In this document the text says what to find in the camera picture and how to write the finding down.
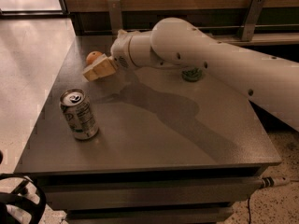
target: aluminum can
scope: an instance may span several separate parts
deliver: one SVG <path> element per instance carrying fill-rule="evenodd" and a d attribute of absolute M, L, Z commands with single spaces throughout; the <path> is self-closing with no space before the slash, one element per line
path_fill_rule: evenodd
<path fill-rule="evenodd" d="M 99 127 L 90 99 L 83 90 L 72 89 L 63 93 L 60 108 L 75 138 L 85 140 L 96 135 Z"/>

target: green object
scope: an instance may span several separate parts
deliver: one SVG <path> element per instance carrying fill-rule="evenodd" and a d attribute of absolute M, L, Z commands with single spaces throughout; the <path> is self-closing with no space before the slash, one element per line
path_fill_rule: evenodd
<path fill-rule="evenodd" d="M 202 70 L 200 70 L 198 68 L 194 68 L 192 70 L 182 71 L 181 76 L 186 81 L 195 82 L 195 81 L 198 81 L 200 79 L 200 77 L 202 76 Z"/>

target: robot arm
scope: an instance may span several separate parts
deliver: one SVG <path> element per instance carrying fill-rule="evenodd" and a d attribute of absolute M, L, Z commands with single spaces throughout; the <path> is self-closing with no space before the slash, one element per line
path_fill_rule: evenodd
<path fill-rule="evenodd" d="M 221 43 L 176 18 L 146 33 L 120 31 L 111 54 L 117 65 L 132 69 L 202 68 L 299 131 L 299 63 Z"/>

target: can lid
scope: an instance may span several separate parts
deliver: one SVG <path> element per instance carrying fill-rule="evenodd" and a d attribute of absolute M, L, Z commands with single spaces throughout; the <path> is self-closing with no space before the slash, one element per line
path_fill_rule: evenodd
<path fill-rule="evenodd" d="M 75 106 L 80 104 L 85 98 L 83 90 L 72 89 L 62 94 L 60 102 L 66 106 Z"/>

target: floor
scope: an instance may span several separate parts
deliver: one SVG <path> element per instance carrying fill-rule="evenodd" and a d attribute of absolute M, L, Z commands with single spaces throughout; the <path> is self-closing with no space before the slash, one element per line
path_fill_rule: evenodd
<path fill-rule="evenodd" d="M 74 37 L 68 19 L 0 21 L 0 173 L 13 172 Z M 263 176 L 286 176 L 291 183 L 257 190 L 250 199 L 251 223 L 299 223 L 299 133 L 283 128 L 268 134 L 283 162 Z M 0 182 L 0 191 L 14 183 Z M 234 210 L 221 224 L 249 223 L 247 202 L 235 203 Z M 40 224 L 66 224 L 64 217 L 47 207 Z"/>

